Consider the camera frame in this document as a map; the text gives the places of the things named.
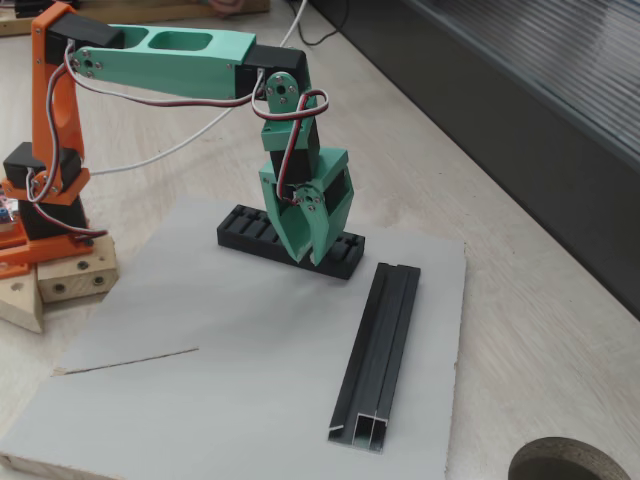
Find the person's hand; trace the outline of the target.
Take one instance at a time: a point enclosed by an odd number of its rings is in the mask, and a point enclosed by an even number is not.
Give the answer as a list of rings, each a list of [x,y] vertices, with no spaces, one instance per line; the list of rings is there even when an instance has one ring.
[[[207,0],[207,4],[219,17],[226,17],[239,13],[244,4],[244,0]]]

